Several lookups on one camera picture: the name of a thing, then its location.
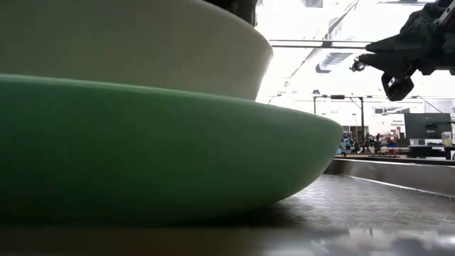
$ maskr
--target green bowl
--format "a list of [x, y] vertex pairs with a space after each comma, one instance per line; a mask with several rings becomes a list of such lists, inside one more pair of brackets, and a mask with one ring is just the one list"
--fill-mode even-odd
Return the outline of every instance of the green bowl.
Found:
[[330, 164], [339, 124], [192, 92], [0, 75], [0, 222], [162, 226], [266, 206]]

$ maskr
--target robotic arm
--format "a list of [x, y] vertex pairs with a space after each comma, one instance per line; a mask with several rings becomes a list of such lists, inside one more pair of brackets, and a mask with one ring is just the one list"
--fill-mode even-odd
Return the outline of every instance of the robotic arm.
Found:
[[381, 82], [390, 101], [403, 100], [414, 88], [415, 71], [431, 75], [449, 70], [455, 75], [455, 1], [438, 0], [409, 16], [400, 33], [365, 47], [352, 71], [366, 65], [384, 71]]

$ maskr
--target metal edge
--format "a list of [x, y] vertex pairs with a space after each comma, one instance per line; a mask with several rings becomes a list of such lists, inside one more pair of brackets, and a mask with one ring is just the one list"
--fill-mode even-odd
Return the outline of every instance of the metal edge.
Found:
[[446, 160], [446, 159], [416, 159], [416, 158], [402, 158], [402, 157], [381, 157], [381, 156], [370, 156], [365, 155], [361, 156], [360, 154], [355, 154], [355, 157], [350, 157], [349, 154], [344, 156], [335, 155], [335, 159], [342, 160], [361, 160], [361, 161], [378, 161], [378, 162], [388, 162], [388, 163], [401, 163], [401, 164], [424, 164], [424, 165], [441, 165], [441, 166], [455, 166], [455, 161]]
[[334, 159], [326, 174], [341, 174], [455, 197], [455, 166]]

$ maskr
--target white bowl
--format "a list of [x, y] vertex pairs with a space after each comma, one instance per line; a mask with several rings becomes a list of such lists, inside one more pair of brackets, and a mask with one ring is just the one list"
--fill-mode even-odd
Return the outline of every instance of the white bowl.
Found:
[[0, 4], [0, 73], [120, 82], [254, 100], [272, 47], [202, 0]]

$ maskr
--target computer monitor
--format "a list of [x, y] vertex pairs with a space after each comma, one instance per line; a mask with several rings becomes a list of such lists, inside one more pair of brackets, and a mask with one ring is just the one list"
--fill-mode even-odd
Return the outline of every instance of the computer monitor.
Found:
[[407, 139], [442, 139], [442, 132], [451, 132], [450, 114], [405, 114]]

